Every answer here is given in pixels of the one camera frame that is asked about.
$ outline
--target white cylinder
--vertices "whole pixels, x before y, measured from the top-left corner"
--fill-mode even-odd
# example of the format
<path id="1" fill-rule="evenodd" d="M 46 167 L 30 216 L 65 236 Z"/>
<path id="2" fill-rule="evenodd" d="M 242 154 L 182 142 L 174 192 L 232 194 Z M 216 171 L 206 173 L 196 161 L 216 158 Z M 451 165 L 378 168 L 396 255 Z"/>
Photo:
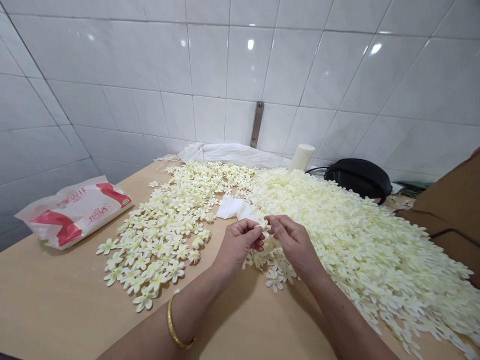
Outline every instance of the white cylinder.
<path id="1" fill-rule="evenodd" d="M 288 171 L 292 171 L 294 169 L 305 171 L 305 168 L 309 164 L 310 158 L 314 153 L 315 148 L 308 144 L 300 144 L 296 147 L 295 154 L 293 155 L 293 159 L 290 163 L 290 168 Z"/>

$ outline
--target tiled wall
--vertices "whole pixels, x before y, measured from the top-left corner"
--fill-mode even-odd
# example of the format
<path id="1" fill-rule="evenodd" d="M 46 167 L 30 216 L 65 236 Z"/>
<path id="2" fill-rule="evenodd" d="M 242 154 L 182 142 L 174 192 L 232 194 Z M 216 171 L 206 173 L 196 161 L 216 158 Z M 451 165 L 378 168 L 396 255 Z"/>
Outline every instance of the tiled wall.
<path id="1" fill-rule="evenodd" d="M 190 143 L 248 145 L 257 100 L 258 148 L 308 143 L 314 165 L 434 181 L 480 146 L 478 0 L 0 1 L 112 182 Z"/>
<path id="2" fill-rule="evenodd" d="M 0 251 L 30 233 L 12 215 L 99 171 L 0 7 Z"/>

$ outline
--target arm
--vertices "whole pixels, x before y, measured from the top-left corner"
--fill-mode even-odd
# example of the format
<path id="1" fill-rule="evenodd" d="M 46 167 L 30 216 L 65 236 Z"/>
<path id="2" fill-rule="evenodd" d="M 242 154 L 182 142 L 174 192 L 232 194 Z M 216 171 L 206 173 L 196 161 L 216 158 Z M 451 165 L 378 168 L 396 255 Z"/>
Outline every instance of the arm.
<path id="1" fill-rule="evenodd" d="M 266 216 L 295 272 L 315 298 L 343 359 L 398 360 L 355 306 L 333 282 L 320 262 L 305 227 L 286 215 Z"/>
<path id="2" fill-rule="evenodd" d="M 172 302 L 171 318 L 178 338 L 190 344 L 204 314 L 241 269 L 250 248 L 263 251 L 258 223 L 244 219 L 227 226 L 213 264 L 180 291 Z M 181 349 L 167 324 L 168 302 L 135 326 L 98 360 L 173 359 Z"/>

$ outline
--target hand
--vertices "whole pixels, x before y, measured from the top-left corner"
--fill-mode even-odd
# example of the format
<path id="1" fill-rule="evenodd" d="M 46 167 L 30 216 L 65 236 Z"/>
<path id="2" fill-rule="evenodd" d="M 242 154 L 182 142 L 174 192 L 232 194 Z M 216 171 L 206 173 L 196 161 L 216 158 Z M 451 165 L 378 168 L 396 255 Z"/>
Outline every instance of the hand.
<path id="1" fill-rule="evenodd" d="M 264 235 L 259 223 L 243 219 L 226 227 L 220 250 L 213 262 L 220 271 L 234 274 L 242 267 L 250 249 L 264 250 Z"/>
<path id="2" fill-rule="evenodd" d="M 303 280 L 308 281 L 311 275 L 327 274 L 305 226 L 296 223 L 287 215 L 269 215 L 265 216 L 265 220 L 271 225 L 268 232 L 280 241 L 286 259 Z"/>

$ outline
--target woman's right hand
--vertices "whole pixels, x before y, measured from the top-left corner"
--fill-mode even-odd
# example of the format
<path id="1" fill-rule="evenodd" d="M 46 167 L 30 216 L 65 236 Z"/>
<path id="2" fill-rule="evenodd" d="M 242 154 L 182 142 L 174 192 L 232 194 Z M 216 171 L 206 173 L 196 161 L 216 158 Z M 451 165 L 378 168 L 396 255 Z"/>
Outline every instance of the woman's right hand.
<path id="1" fill-rule="evenodd" d="M 265 220 L 271 226 L 268 231 L 280 241 L 286 259 L 295 272 L 308 282 L 312 276 L 328 275 L 320 262 L 305 226 L 293 221 L 287 215 L 269 215 Z"/>

